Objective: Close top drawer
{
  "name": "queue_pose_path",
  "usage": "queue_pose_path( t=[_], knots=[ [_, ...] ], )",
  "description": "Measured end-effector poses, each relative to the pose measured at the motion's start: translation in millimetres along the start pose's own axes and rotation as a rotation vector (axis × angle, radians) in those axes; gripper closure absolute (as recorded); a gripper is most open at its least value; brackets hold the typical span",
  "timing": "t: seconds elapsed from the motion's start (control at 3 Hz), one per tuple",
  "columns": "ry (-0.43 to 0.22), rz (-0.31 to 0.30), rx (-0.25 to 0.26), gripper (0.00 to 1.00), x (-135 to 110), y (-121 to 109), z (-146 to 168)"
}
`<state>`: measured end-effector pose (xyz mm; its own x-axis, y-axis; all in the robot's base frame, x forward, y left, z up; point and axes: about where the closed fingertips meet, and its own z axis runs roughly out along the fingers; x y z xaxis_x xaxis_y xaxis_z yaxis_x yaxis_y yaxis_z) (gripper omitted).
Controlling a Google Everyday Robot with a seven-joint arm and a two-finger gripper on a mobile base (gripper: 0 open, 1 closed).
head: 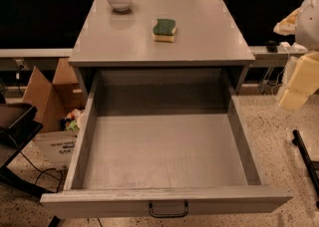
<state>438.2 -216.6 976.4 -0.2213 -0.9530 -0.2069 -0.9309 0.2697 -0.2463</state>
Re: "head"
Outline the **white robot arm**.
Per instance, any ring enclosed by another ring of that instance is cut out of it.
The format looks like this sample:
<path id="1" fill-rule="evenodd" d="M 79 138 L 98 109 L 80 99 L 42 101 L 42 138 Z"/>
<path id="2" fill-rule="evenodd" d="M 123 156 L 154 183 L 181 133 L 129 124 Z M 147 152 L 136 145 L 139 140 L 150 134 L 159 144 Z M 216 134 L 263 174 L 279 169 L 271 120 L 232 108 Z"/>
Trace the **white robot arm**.
<path id="1" fill-rule="evenodd" d="M 278 105 L 288 111 L 300 109 L 319 89 L 319 0 L 304 0 L 301 6 L 278 22 L 273 31 L 279 35 L 294 35 L 295 42 L 307 53 L 287 65 L 288 83 Z"/>

